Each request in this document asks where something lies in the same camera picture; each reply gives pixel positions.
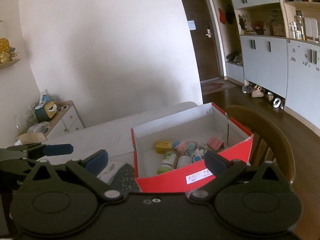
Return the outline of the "white bunny keychain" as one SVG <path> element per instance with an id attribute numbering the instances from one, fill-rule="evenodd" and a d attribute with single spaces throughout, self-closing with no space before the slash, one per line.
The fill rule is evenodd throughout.
<path id="1" fill-rule="evenodd" d="M 204 159 L 205 150 L 204 149 L 196 149 L 193 153 L 193 163 L 199 162 Z"/>

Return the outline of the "clear plastic bag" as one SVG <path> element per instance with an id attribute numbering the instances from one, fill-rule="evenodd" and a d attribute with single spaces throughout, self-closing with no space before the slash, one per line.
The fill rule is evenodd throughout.
<path id="1" fill-rule="evenodd" d="M 46 133 L 50 128 L 50 124 L 47 121 L 35 124 L 28 128 L 27 133 Z"/>

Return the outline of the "pink-haired doll figurine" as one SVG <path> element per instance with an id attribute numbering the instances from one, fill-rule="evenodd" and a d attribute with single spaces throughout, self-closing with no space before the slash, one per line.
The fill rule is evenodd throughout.
<path id="1" fill-rule="evenodd" d="M 186 155 L 185 152 L 188 148 L 185 141 L 175 141 L 173 142 L 174 150 L 180 155 Z"/>

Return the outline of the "red and white cardboard box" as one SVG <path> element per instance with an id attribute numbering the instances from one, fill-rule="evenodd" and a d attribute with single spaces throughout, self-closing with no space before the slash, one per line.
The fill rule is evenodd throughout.
<path id="1" fill-rule="evenodd" d="M 142 192 L 187 192 L 213 180 L 204 155 L 248 162 L 253 134 L 214 103 L 131 129 L 135 179 Z"/>

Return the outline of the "green and white tube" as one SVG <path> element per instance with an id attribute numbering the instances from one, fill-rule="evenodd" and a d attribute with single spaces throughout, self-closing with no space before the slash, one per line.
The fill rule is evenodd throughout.
<path id="1" fill-rule="evenodd" d="M 157 170 L 157 174 L 163 174 L 176 169 L 179 157 L 180 155 L 176 151 L 168 151 L 164 155 L 162 163 Z"/>

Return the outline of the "red door mat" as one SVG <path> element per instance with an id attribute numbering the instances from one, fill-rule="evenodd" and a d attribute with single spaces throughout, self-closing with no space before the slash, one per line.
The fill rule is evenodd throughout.
<path id="1" fill-rule="evenodd" d="M 236 85 L 224 79 L 207 80 L 201 82 L 201 91 L 203 96 L 232 88 L 236 88 Z"/>

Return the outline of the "pink heart-shaped dish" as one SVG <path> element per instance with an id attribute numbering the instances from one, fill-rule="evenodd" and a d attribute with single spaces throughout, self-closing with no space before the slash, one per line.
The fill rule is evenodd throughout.
<path id="1" fill-rule="evenodd" d="M 186 144 L 187 144 L 188 148 L 187 148 L 185 154 L 192 157 L 194 151 L 198 148 L 199 144 L 195 141 L 188 141 L 188 142 L 186 142 Z"/>

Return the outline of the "light blue correction tape dispenser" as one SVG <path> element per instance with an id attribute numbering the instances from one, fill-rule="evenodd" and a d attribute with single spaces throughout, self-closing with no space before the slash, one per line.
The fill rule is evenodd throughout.
<path id="1" fill-rule="evenodd" d="M 183 155 L 179 157 L 176 168 L 183 168 L 191 165 L 192 163 L 193 163 L 193 160 L 191 157 L 187 155 Z"/>

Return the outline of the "pink binder clip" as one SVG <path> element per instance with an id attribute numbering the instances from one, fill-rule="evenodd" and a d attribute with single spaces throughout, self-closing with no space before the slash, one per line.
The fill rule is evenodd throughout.
<path id="1" fill-rule="evenodd" d="M 225 143 L 222 140 L 222 133 L 218 134 L 217 136 L 212 136 L 210 139 L 206 142 L 206 145 L 215 151 L 220 151 L 225 148 Z"/>

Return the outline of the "wooden chair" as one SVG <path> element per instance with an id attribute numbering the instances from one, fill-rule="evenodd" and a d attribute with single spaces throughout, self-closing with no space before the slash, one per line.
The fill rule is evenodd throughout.
<path id="1" fill-rule="evenodd" d="M 265 161 L 272 161 L 292 184 L 296 177 L 295 159 L 291 145 L 280 128 L 265 115 L 245 106 L 228 106 L 226 113 L 253 133 L 249 163 L 259 166 Z"/>

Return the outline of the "dark brown entrance door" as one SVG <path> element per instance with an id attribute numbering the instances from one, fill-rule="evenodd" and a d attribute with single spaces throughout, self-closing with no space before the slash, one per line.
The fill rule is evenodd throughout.
<path id="1" fill-rule="evenodd" d="M 209 0 L 182 0 L 190 28 L 200 82 L 217 80 L 220 63 Z"/>

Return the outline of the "white sunglasses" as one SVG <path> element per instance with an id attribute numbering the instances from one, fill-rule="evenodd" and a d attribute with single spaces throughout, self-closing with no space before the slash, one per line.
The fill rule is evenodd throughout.
<path id="1" fill-rule="evenodd" d="M 67 110 L 68 108 L 69 108 L 69 106 L 68 106 L 68 105 L 64 105 L 64 106 L 62 106 L 62 107 L 58 108 L 58 109 L 57 109 L 57 112 L 58 112 L 58 113 L 60 113 L 60 112 L 62 112 L 62 111 Z"/>

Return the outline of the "light blue wall cabinet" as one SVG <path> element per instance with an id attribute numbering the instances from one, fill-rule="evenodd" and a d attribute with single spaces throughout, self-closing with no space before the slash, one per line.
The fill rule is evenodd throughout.
<path id="1" fill-rule="evenodd" d="M 212 0 L 227 75 L 262 87 L 319 132 L 319 0 Z"/>

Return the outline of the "yellow small box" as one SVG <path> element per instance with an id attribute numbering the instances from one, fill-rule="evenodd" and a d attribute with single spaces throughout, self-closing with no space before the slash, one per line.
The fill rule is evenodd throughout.
<path id="1" fill-rule="evenodd" d="M 155 151 L 158 154 L 166 154 L 168 151 L 173 149 L 173 142 L 170 141 L 157 141 L 155 144 Z"/>

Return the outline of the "round patterned placemat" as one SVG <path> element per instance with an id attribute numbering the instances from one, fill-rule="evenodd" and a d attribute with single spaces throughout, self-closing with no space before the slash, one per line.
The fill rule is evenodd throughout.
<path id="1" fill-rule="evenodd" d="M 140 192 L 140 187 L 135 180 L 134 168 L 122 161 L 110 161 L 97 178 L 122 194 Z"/>

